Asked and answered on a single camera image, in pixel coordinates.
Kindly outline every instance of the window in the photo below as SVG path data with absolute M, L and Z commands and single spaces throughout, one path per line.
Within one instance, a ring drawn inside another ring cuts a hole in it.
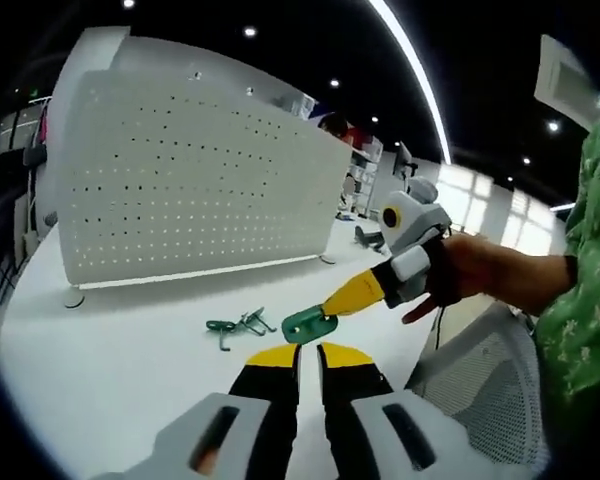
M 475 235 L 480 232 L 493 179 L 457 165 L 442 165 L 438 177 L 438 203 L 452 226 Z
M 501 244 L 527 255 L 547 255 L 555 217 L 549 207 L 515 190 Z
M 487 202 L 479 198 L 472 198 L 467 219 L 464 224 L 464 231 L 475 235 L 480 233 L 482 221 L 484 220 L 484 212 L 487 210 Z
M 446 210 L 452 223 L 464 225 L 470 200 L 468 192 L 444 183 L 438 185 L 438 203 Z

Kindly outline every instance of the perforated panel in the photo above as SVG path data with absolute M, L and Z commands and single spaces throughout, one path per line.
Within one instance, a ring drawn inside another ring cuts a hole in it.
M 350 149 L 180 76 L 89 72 L 66 129 L 59 224 L 72 284 L 323 252 Z
M 537 472 L 548 459 L 537 360 L 531 338 L 516 327 L 509 334 L 519 349 L 517 363 L 510 345 L 492 333 L 413 391 L 465 426 L 478 451 Z

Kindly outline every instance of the finger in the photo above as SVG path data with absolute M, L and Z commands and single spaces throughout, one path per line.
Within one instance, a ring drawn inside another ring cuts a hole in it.
M 418 305 L 416 308 L 407 313 L 404 317 L 402 317 L 402 323 L 408 324 L 413 323 L 416 320 L 420 320 L 427 313 L 433 311 L 436 308 L 436 304 L 433 301 L 432 297 L 427 297 L 427 299 Z

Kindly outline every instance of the white mesh chair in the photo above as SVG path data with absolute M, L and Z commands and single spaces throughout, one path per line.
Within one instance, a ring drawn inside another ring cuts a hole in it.
M 535 345 L 528 324 L 506 305 L 494 303 L 423 358 L 407 388 L 461 423 L 471 445 L 492 460 L 536 473 L 545 467 Z

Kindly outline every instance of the human hand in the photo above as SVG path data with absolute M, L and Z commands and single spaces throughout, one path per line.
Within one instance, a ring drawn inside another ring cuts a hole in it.
M 495 245 L 466 234 L 456 234 L 442 241 L 452 265 L 457 269 L 460 298 L 485 292 L 493 280 L 492 258 Z M 402 317 L 402 323 L 412 323 L 438 307 L 431 296 Z

